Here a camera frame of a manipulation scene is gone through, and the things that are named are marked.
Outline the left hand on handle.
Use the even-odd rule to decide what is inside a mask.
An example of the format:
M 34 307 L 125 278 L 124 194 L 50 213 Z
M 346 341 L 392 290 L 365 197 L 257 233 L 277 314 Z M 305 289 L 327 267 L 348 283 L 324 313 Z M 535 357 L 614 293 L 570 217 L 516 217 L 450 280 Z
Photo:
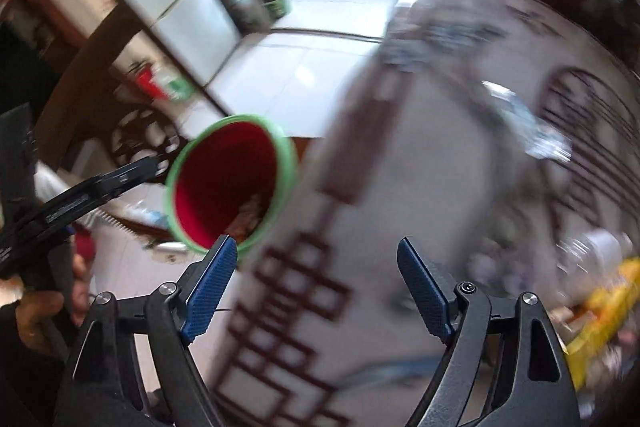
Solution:
M 84 320 L 90 309 L 91 263 L 80 254 L 73 255 L 74 286 L 70 293 L 70 317 L 76 326 Z M 29 291 L 15 308 L 17 332 L 24 345 L 40 355 L 61 358 L 60 350 L 44 330 L 65 308 L 64 296 L 58 291 Z

